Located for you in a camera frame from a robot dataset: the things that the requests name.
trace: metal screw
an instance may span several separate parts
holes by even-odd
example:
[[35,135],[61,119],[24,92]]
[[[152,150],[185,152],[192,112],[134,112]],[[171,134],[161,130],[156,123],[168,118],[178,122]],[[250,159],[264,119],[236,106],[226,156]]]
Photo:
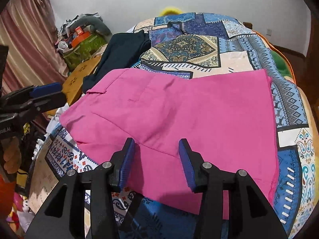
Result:
[[66,174],[68,176],[73,176],[75,174],[75,170],[74,169],[68,170]]
[[209,169],[209,168],[212,167],[212,164],[209,163],[209,162],[204,162],[204,163],[203,163],[203,167],[204,167],[205,169]]
[[239,171],[238,171],[238,174],[239,174],[240,176],[245,177],[245,176],[247,175],[247,172],[246,172],[245,170],[239,170]]
[[103,168],[110,168],[111,166],[112,166],[112,163],[111,162],[104,162],[103,164],[102,164],[102,166],[103,166]]

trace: pink garment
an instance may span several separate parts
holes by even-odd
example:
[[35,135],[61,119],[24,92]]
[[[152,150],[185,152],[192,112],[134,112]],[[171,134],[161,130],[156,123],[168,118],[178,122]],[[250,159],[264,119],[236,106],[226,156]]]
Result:
[[[279,164],[270,78],[265,70],[185,80],[141,69],[109,72],[60,117],[78,147],[99,164],[136,143],[128,186],[198,214],[201,194],[187,186],[178,153],[193,151],[221,170],[245,169],[273,203]],[[228,195],[224,197],[228,218]]]

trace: white wall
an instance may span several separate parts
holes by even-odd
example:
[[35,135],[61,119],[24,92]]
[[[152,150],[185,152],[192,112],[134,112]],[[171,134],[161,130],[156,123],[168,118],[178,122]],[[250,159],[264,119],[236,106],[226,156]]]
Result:
[[99,12],[112,33],[125,32],[140,21],[153,18],[166,6],[184,12],[229,15],[251,22],[256,31],[272,36],[275,45],[307,53],[310,11],[303,0],[51,0],[57,28],[80,13]]

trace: bed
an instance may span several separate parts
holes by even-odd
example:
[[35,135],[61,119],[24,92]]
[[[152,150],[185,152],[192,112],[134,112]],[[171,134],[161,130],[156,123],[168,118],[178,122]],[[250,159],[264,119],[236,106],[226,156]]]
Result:
[[[185,79],[207,75],[266,69],[272,78],[277,127],[279,180],[274,210],[289,236],[304,226],[319,199],[319,137],[310,105],[295,85],[288,60],[262,35],[238,20],[210,13],[185,13],[156,17],[138,23],[128,32],[149,33],[152,47],[132,67],[141,71],[172,74]],[[192,42],[208,44],[209,55],[189,57]],[[186,44],[176,48],[176,44]],[[281,75],[278,58],[288,74]],[[181,57],[188,57],[181,62]],[[82,152],[60,124],[40,150],[31,181],[29,202],[37,212],[67,170],[94,169],[98,164]],[[125,188],[114,193],[113,204],[120,238],[192,238],[196,215],[168,207]],[[85,225],[90,227],[90,192],[86,192]],[[222,238],[227,238],[224,220]]]

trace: curtain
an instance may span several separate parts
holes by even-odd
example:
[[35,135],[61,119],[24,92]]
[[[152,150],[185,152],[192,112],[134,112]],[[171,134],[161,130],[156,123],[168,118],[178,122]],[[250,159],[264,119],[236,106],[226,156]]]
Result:
[[10,0],[0,14],[0,44],[9,46],[4,93],[28,85],[63,83],[68,68],[55,50],[57,39],[49,0]]

